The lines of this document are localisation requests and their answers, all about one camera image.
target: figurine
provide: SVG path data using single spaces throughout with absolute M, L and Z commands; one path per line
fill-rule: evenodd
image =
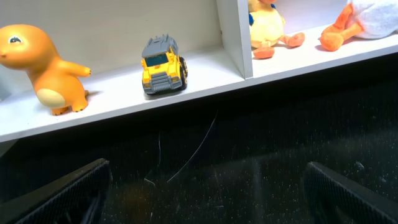
M 50 37 L 37 27 L 17 24 L 1 28 L 0 64 L 25 71 L 37 98 L 54 115 L 66 112 L 69 106 L 79 112 L 88 105 L 88 91 L 78 77 L 90 76 L 90 68 L 62 60 Z
M 271 58 L 279 41 L 289 47 L 301 46 L 305 40 L 303 33 L 289 37 L 284 35 L 285 19 L 279 15 L 272 4 L 276 0 L 248 0 L 251 20 L 250 38 L 256 58 Z
M 142 86 L 146 94 L 187 88 L 187 63 L 179 56 L 177 43 L 169 35 L 151 38 L 142 58 Z
M 380 39 L 398 30 L 398 0 L 348 0 L 336 22 L 320 38 L 322 46 L 338 50 L 352 37 Z

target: stuffed animal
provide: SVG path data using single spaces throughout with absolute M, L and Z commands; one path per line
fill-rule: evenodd
M 84 110 L 88 94 L 78 77 L 91 70 L 62 60 L 50 37 L 37 27 L 18 24 L 0 29 L 0 64 L 27 73 L 39 101 L 60 115 Z
M 272 47 L 279 41 L 289 47 L 301 46 L 305 40 L 303 33 L 289 37 L 284 35 L 285 19 L 279 15 L 272 3 L 276 0 L 248 0 L 249 12 L 252 17 L 250 38 L 256 58 L 271 58 L 275 49 Z
M 320 38 L 324 48 L 338 50 L 354 36 L 380 39 L 398 30 L 398 0 L 348 0 L 336 22 Z

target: white shelf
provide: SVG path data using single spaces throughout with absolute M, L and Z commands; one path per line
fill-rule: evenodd
M 336 52 L 328 52 L 319 41 L 324 28 L 326 26 L 302 31 L 306 39 L 301 47 L 289 49 L 277 45 L 272 58 L 253 59 L 254 82 L 280 80 L 398 52 L 398 34 L 377 40 L 352 39 Z
M 222 48 L 184 57 L 189 74 L 188 87 L 183 92 L 146 96 L 141 84 L 142 68 L 135 66 L 82 78 L 91 96 L 88 107 L 79 113 L 52 116 L 33 91 L 6 98 L 0 102 L 0 142 L 213 95 L 237 88 L 231 84 L 244 82 Z

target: toy foot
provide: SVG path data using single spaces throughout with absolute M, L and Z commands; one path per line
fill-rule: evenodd
M 59 108 L 59 109 L 51 109 L 51 112 L 53 115 L 58 116 L 58 115 L 65 113 L 68 109 L 69 109 L 69 107 Z
M 274 56 L 275 49 L 273 47 L 260 47 L 254 50 L 254 56 L 258 59 L 266 59 Z
M 289 47 L 298 47 L 304 43 L 304 40 L 305 40 L 305 34 L 298 33 L 289 39 L 287 45 L 289 45 Z
M 335 26 L 334 24 L 333 25 L 330 25 L 330 26 L 328 26 L 325 30 L 323 30 L 323 32 L 322 32 L 322 35 L 323 34 L 327 34 L 327 33 L 340 33 L 340 32 L 342 32 L 344 30 L 344 28 L 339 28 L 339 27 L 337 27 L 337 26 Z
M 341 34 L 337 33 L 326 33 L 321 36 L 322 46 L 329 51 L 338 50 L 344 42 L 344 38 Z
M 78 102 L 75 102 L 74 104 L 72 104 L 72 111 L 73 112 L 80 112 L 84 109 L 86 109 L 86 107 L 88 106 L 88 102 L 87 100 L 84 99 Z

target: yellow toy truck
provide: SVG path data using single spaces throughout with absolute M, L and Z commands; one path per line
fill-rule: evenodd
M 169 35 L 150 39 L 142 51 L 142 86 L 148 95 L 187 88 L 187 64 Z

